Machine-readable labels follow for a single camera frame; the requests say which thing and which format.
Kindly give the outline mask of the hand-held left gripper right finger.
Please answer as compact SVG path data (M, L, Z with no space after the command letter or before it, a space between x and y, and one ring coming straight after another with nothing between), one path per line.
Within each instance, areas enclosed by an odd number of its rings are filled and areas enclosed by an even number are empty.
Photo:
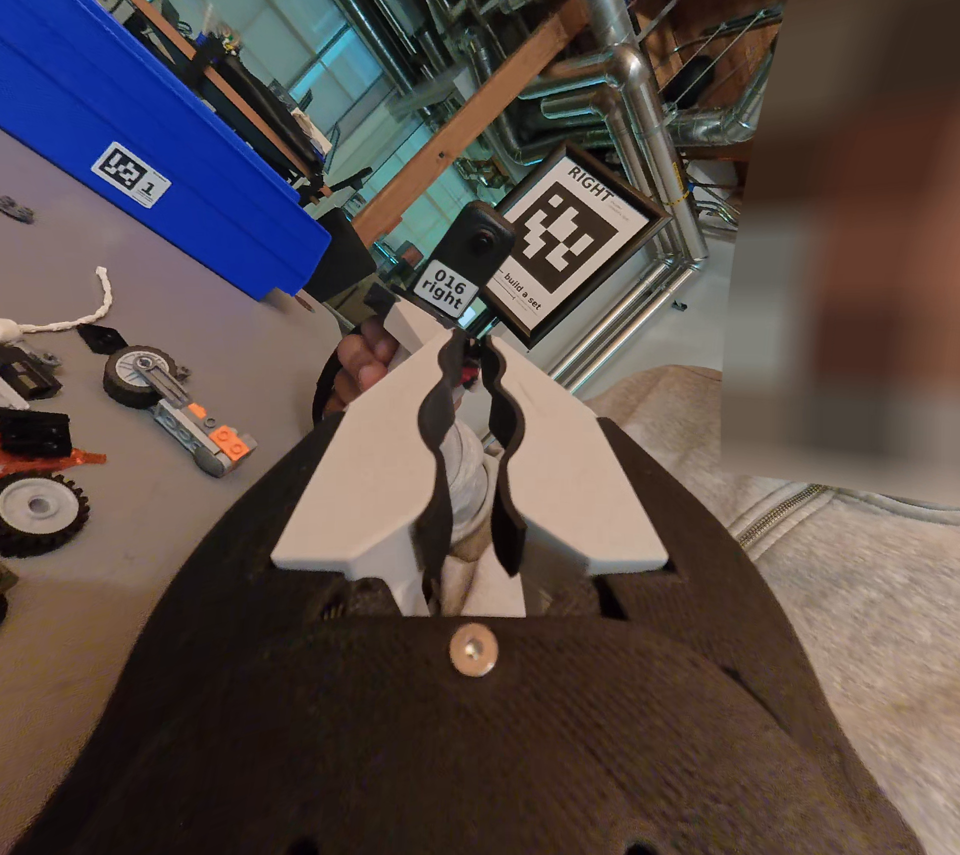
M511 577L579 578L663 569L656 533L597 417L503 339L482 379L502 452L490 530Z

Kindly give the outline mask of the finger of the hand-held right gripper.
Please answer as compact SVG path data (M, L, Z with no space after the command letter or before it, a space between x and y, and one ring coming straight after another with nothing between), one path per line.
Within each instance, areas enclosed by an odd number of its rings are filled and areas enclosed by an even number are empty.
M431 311L409 298L397 298L384 316L384 330L396 341L397 349L387 366L392 372L439 334L450 333L455 323L442 312Z

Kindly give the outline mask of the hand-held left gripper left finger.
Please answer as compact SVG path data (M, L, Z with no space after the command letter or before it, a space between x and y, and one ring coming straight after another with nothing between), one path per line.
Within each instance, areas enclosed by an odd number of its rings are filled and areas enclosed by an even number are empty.
M270 560L382 581L407 617L431 613L453 513L442 444L467 335L442 330L342 414Z

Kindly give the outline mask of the pile of lego pieces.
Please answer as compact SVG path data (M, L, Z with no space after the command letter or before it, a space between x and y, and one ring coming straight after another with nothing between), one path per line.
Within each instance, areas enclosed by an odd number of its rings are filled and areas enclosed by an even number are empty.
M50 554L90 520L90 498L65 471L103 465L106 457L73 445L64 413L31 408L58 383L16 348L2 351L2 561ZM185 387L186 370L160 349L122 345L106 359L102 388L125 409L150 415L207 476L232 474L256 451L248 434L211 415Z

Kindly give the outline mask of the person's right hand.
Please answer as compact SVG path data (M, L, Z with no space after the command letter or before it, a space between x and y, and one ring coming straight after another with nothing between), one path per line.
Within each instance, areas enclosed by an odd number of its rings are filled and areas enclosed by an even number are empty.
M323 415L344 411L381 381L399 348L398 341L376 317L365 320L358 332L346 335L337 348L341 368L335 374Z

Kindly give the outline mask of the framed tag sign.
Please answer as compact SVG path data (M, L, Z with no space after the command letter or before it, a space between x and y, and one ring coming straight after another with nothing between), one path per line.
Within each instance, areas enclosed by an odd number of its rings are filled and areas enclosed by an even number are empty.
M534 348L672 223L655 201L570 141L494 205L514 233L481 298Z

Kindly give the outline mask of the black chair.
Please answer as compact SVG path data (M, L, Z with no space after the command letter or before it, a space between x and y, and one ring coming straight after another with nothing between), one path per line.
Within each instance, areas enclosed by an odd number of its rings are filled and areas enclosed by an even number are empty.
M318 302L327 302L376 274L377 264L341 208L328 210L318 225L327 231L330 242L301 290Z

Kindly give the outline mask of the wooden beam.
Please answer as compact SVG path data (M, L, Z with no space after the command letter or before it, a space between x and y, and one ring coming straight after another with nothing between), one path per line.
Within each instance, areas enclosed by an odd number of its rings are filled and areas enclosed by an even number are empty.
M392 232L402 216L503 111L581 33L580 0L566 0L497 69L352 221L366 248Z

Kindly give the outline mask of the silver ventilation pipe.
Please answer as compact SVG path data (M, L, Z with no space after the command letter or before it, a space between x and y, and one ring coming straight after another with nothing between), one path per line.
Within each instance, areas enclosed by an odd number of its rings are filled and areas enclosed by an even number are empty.
M519 94L524 101L606 83L622 101L654 199L673 218L678 254L700 266L709 249L693 211L680 159L666 127L651 62L639 46L627 0L579 0L600 49L558 62Z

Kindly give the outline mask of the wooden workbench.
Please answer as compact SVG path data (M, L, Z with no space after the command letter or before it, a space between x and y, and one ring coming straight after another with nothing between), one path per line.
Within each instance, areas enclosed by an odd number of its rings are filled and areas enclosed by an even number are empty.
M229 129L288 183L302 207L333 194L325 157L312 135L312 123L246 69L222 34L194 41L176 19L148 0L117 0L129 5L123 27L188 91L205 103Z

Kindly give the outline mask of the person's grey hoodie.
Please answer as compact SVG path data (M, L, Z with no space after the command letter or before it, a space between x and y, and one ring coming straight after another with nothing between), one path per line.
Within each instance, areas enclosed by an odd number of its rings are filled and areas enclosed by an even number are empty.
M927 853L958 853L958 504L723 472L721 380L660 366L585 405L746 551L880 788Z

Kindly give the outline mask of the blue storage bin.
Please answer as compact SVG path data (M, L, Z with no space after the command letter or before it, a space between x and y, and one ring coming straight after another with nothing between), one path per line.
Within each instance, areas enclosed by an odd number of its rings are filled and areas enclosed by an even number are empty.
M330 233L95 0L1 0L1 126L255 300L294 296Z

